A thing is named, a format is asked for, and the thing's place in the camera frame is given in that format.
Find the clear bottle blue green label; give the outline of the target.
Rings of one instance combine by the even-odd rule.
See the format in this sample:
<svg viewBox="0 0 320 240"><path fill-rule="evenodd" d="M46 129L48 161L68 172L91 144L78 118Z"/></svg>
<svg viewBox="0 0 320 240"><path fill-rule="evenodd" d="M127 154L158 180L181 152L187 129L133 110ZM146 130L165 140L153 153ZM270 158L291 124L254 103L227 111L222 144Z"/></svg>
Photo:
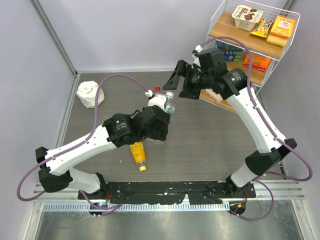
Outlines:
<svg viewBox="0 0 320 240"><path fill-rule="evenodd" d="M175 111L175 108L176 108L176 106L175 106L175 104L174 104L174 98L171 98L171 97L168 97L167 95L166 95L166 98L167 98L167 102L166 102L166 104L165 104L165 112L166 113L169 113L169 114L171 114L171 117L173 116L173 114L174 114L174 111ZM160 140L156 140L156 144L158 144L158 145L162 145L163 144L163 142L164 141L160 141Z"/></svg>

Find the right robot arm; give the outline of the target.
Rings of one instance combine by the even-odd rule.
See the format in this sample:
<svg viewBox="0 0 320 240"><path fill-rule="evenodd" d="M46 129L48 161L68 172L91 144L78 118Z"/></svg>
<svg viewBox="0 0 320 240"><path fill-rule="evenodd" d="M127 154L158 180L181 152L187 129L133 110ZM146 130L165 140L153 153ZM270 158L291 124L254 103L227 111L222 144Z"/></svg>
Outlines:
<svg viewBox="0 0 320 240"><path fill-rule="evenodd" d="M201 51L193 64L179 60L163 90L176 90L184 78L179 97L197 100L201 90L212 89L237 112L251 134L257 150L245 158L245 163L226 179L226 193L233 198L243 193L244 187L263 175L295 149L293 138L286 138L274 126L261 107L254 89L247 84L247 75L240 68L228 70L218 48Z"/></svg>

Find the white bottle cap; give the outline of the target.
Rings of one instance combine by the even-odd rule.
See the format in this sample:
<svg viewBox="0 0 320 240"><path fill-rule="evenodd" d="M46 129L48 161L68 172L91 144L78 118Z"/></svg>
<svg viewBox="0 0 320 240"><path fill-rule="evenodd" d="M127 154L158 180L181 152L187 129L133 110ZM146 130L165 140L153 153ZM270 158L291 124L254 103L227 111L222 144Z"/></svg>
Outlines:
<svg viewBox="0 0 320 240"><path fill-rule="evenodd" d="M167 92L166 92L166 95L167 95L169 98L173 98L173 97L174 97L174 93L173 93L173 92L170 92L170 91L167 91Z"/></svg>

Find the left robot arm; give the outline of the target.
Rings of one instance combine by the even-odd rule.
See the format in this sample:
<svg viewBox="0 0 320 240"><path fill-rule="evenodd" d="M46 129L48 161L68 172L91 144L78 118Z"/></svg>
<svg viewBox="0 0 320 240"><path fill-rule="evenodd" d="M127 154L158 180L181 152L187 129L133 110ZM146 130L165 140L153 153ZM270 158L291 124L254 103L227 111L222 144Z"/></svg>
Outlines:
<svg viewBox="0 0 320 240"><path fill-rule="evenodd" d="M100 173L89 174L74 167L100 153L132 145L145 139L165 141L171 114L158 106L147 106L132 114L116 113L87 134L62 147L41 151L47 161L39 170L39 180L47 193L72 188L102 199L107 193Z"/></svg>

